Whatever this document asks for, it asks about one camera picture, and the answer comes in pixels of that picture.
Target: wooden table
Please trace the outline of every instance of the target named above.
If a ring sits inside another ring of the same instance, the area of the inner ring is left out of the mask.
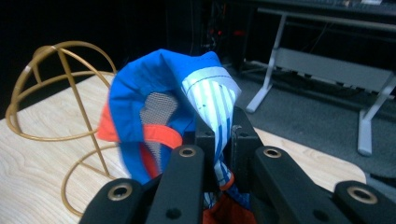
[[[96,77],[78,84],[91,123],[97,124],[106,101],[107,88]],[[83,120],[71,90],[61,91],[20,112],[22,128],[38,135],[66,135],[85,131]],[[89,138],[68,142],[36,142],[17,136],[4,119],[0,121],[0,223],[77,223],[61,199],[64,176],[73,164],[93,150]],[[342,180],[365,183],[363,171],[354,164],[339,160],[261,130],[256,130],[265,145],[280,147],[302,166],[320,186],[332,190]],[[118,150],[104,152],[109,171],[125,177]],[[100,168],[97,156],[88,163]],[[109,179],[78,167],[71,175],[67,196],[77,210],[83,211],[95,193]]]

